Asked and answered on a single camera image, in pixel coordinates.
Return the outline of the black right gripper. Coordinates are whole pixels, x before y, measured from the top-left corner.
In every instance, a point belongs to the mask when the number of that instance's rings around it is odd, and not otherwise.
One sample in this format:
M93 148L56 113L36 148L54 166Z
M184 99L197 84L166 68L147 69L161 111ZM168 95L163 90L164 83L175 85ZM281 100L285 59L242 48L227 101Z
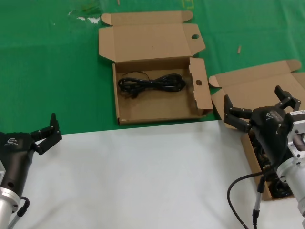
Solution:
M233 107L226 94L224 96L224 122L240 131L250 131L254 135L262 149L266 153L272 165L280 165L287 153L287 132L282 128L286 112L285 108L291 107L299 110L301 101L292 97L288 91L284 91L279 85L274 90L279 101L275 106L265 106L253 110Z

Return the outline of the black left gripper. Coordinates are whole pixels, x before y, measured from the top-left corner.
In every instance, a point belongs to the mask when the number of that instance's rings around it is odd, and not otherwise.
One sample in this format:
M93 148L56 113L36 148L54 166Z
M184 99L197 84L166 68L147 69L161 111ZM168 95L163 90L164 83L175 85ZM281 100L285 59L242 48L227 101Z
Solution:
M5 168L5 174L0 186L16 194L23 193L34 151L43 155L61 140L60 126L55 113L51 114L48 127L31 134L1 133L0 160Z

